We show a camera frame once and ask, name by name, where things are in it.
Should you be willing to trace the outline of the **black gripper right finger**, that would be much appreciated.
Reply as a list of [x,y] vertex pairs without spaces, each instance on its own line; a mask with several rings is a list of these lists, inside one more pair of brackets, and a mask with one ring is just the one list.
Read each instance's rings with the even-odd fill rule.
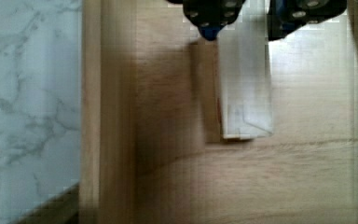
[[268,40],[286,38],[307,24],[318,24],[341,15],[347,0],[270,0]]

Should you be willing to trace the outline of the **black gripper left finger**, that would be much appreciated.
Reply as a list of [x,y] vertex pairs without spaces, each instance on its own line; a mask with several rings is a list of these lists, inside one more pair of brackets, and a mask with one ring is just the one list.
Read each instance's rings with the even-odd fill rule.
[[246,0],[167,0],[181,5],[186,18],[195,25],[200,35],[215,41],[218,34],[239,17]]

